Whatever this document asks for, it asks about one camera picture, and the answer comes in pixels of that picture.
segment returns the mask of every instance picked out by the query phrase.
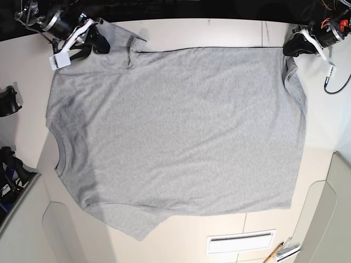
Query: gray t-shirt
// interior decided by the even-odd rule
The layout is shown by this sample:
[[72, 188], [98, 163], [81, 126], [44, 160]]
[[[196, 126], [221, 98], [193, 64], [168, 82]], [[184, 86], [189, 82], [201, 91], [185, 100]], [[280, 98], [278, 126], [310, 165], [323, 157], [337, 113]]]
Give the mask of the gray t-shirt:
[[57, 173], [84, 211], [142, 240], [171, 215], [290, 207], [307, 103], [282, 48], [149, 53], [99, 30], [111, 52], [59, 70], [47, 109]]

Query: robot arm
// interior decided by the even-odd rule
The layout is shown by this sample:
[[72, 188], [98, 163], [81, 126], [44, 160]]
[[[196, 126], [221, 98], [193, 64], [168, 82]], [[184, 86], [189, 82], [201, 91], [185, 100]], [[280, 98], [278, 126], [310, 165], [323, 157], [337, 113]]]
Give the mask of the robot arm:
[[283, 46], [283, 53], [286, 56], [298, 57], [301, 54], [320, 54], [325, 64], [328, 66], [328, 72], [324, 83], [324, 91], [328, 94], [337, 94], [341, 92], [351, 80], [351, 75], [345, 85], [336, 92], [328, 92], [327, 85], [332, 74], [335, 73], [336, 66], [323, 53], [323, 49], [343, 41], [351, 31], [351, 2], [341, 0], [346, 7], [340, 13], [326, 18], [320, 24], [314, 21], [309, 26], [297, 26], [293, 35]]
[[[110, 52], [108, 41], [99, 34], [96, 27], [97, 24], [102, 24], [103, 20], [88, 18], [80, 8], [75, 7], [75, 3], [65, 0], [64, 4], [48, 7], [47, 13], [44, 14], [39, 9], [37, 0], [29, 0], [22, 5], [22, 10], [15, 14], [15, 19], [28, 30], [40, 33], [52, 44], [54, 55], [49, 60], [53, 70], [70, 65], [72, 59], [86, 57], [91, 51], [99, 54]], [[53, 39], [50, 40], [43, 32], [50, 33]], [[61, 49], [58, 48], [60, 41], [64, 41]], [[70, 49], [81, 51], [70, 57]]]

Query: pencil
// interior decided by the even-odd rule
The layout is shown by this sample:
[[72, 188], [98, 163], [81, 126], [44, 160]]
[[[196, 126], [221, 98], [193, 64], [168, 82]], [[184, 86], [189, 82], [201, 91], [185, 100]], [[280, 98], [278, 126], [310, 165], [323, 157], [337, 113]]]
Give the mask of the pencil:
[[277, 248], [274, 249], [274, 251], [269, 255], [269, 257], [268, 257], [263, 263], [267, 263], [269, 260], [271, 260], [271, 258], [274, 257], [275, 254], [281, 249], [281, 247], [283, 246], [283, 244], [284, 244], [284, 242], [281, 243], [281, 244], [279, 244], [279, 245], [277, 246]]

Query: white table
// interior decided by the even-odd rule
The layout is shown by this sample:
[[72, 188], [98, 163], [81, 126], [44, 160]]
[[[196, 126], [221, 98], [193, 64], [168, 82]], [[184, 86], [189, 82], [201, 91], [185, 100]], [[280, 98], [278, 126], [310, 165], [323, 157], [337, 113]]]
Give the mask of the white table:
[[[154, 51], [189, 47], [281, 47], [292, 25], [276, 22], [225, 19], [167, 19], [118, 23], [148, 41]], [[338, 66], [330, 91], [341, 87], [351, 73], [351, 37], [333, 48]], [[82, 248], [91, 262], [236, 262], [262, 258], [271, 251], [205, 255], [206, 237], [277, 229], [274, 245], [292, 236], [310, 186], [325, 180], [334, 150], [351, 160], [351, 85], [338, 95], [323, 90], [325, 76], [321, 58], [301, 55], [296, 59], [298, 75], [308, 98], [305, 150], [291, 209], [259, 213], [193, 217], [175, 216], [155, 229], [143, 242], [105, 226], [81, 211], [68, 195], [53, 168], [58, 148], [45, 127], [45, 112], [53, 72], [49, 66], [51, 46], [38, 35], [0, 42], [0, 87], [18, 83], [24, 101], [16, 114], [0, 119], [0, 141], [16, 146], [16, 155], [27, 165], [38, 167], [51, 201], [66, 204], [77, 227]], [[302, 242], [312, 219], [322, 186], [315, 184], [309, 195], [310, 212], [304, 214], [296, 242]]]

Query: air vent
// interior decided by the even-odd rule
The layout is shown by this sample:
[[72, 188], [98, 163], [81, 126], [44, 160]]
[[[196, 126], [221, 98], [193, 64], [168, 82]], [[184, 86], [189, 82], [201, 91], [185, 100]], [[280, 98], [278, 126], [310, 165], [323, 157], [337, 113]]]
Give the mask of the air vent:
[[207, 237], [206, 254], [269, 249], [276, 230]]

